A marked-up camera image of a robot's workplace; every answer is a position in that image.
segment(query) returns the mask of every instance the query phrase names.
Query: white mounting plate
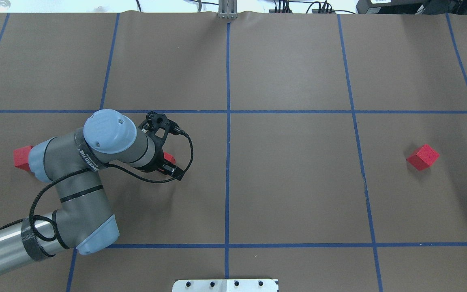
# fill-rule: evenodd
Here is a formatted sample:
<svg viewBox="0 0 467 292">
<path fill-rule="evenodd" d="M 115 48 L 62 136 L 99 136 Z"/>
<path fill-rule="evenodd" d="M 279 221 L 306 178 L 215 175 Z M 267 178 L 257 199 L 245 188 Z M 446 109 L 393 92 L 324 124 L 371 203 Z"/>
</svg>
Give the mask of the white mounting plate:
<svg viewBox="0 0 467 292">
<path fill-rule="evenodd" d="M 277 279 L 178 280 L 172 292 L 278 292 Z"/>
</svg>

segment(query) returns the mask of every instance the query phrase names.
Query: blue joint cap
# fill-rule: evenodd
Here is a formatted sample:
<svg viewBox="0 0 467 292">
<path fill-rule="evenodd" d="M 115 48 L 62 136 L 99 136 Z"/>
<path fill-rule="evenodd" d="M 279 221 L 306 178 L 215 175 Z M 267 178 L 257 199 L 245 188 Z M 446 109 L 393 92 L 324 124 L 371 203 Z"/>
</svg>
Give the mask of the blue joint cap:
<svg viewBox="0 0 467 292">
<path fill-rule="evenodd" d="M 44 153 L 50 141 L 53 138 L 50 138 L 47 141 L 33 147 L 28 154 L 28 165 L 30 166 L 30 171 L 35 174 L 35 177 L 42 181 L 43 183 L 51 183 L 51 179 L 46 175 L 46 170 L 44 169 Z"/>
<path fill-rule="evenodd" d="M 89 147 L 108 155 L 126 150 L 136 137 L 135 124 L 113 109 L 95 112 L 84 124 L 84 139 Z"/>
<path fill-rule="evenodd" d="M 113 214 L 77 246 L 78 253 L 85 256 L 100 251 L 113 244 L 119 235 L 115 215 Z"/>
</svg>

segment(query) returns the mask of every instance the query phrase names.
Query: black band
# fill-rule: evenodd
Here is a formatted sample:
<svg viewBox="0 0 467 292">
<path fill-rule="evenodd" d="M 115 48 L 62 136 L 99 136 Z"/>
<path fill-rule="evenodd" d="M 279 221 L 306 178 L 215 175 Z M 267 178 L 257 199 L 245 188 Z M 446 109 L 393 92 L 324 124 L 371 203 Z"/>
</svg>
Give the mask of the black band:
<svg viewBox="0 0 467 292">
<path fill-rule="evenodd" d="M 53 256 L 46 253 L 37 242 L 37 238 L 30 228 L 28 217 L 24 218 L 23 223 L 21 224 L 21 240 L 23 242 L 24 250 L 34 261 L 42 261 Z"/>
<path fill-rule="evenodd" d="M 83 128 L 78 128 L 75 130 L 74 135 L 75 147 L 77 148 L 78 154 L 82 160 L 89 166 L 89 169 L 98 172 L 105 167 L 105 165 L 100 161 L 95 154 L 91 151 L 86 140 L 84 139 Z"/>
<path fill-rule="evenodd" d="M 57 225 L 57 211 L 58 210 L 55 210 L 51 215 L 51 219 L 54 221 L 55 225 Z M 70 249 L 70 247 L 62 240 L 60 233 L 57 234 L 57 241 L 64 249 Z"/>
<path fill-rule="evenodd" d="M 97 185 L 96 187 L 92 187 L 91 189 L 87 189 L 69 196 L 66 196 L 64 198 L 61 198 L 61 203 L 64 203 L 66 201 L 73 200 L 74 198 L 82 197 L 83 195 L 87 195 L 89 193 L 92 193 L 94 191 L 102 190 L 104 187 L 102 185 Z"/>
</svg>

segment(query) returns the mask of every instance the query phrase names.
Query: red block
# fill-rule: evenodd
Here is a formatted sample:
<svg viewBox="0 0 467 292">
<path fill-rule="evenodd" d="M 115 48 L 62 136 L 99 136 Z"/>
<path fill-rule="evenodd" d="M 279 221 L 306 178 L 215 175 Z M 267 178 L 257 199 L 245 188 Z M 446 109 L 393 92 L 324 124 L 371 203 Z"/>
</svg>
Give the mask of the red block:
<svg viewBox="0 0 467 292">
<path fill-rule="evenodd" d="M 172 164 L 176 164 L 176 159 L 174 158 L 174 156 L 170 155 L 167 152 L 163 152 L 163 158 L 167 161 L 170 161 L 170 163 Z"/>
<path fill-rule="evenodd" d="M 425 170 L 432 166 L 437 158 L 439 158 L 439 153 L 433 150 L 428 144 L 424 144 L 417 148 L 406 160 L 417 168 L 417 170 Z"/>
<path fill-rule="evenodd" d="M 32 148 L 33 146 L 30 145 L 15 149 L 13 151 L 13 166 L 29 172 L 30 165 L 28 165 L 28 154 Z"/>
</svg>

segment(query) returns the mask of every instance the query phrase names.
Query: metal bracket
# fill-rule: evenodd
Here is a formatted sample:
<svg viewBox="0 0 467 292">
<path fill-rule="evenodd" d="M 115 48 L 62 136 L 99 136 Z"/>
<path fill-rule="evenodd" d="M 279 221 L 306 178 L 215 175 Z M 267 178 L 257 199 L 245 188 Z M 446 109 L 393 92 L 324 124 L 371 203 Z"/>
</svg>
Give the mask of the metal bracket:
<svg viewBox="0 0 467 292">
<path fill-rule="evenodd" d="M 277 279 L 178 280 L 172 292 L 278 292 Z"/>
<path fill-rule="evenodd" d="M 219 18 L 236 19 L 237 18 L 237 0 L 219 0 Z"/>
</svg>

